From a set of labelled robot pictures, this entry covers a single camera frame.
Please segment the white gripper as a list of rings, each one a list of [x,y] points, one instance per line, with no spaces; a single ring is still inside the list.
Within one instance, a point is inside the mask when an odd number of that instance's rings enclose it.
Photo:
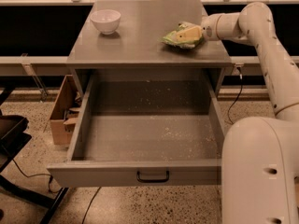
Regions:
[[[218,35],[218,22],[221,14],[213,14],[205,16],[202,19],[201,27],[193,26],[191,28],[183,29],[176,34],[176,38],[179,42],[190,42],[196,41],[203,37],[206,41],[217,41],[220,40]]]

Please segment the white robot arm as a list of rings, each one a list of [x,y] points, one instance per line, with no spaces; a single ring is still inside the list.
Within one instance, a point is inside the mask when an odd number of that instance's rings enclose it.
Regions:
[[[207,15],[198,5],[202,37],[253,46],[275,116],[237,121],[221,160],[222,224],[298,224],[299,68],[276,34],[268,5]]]

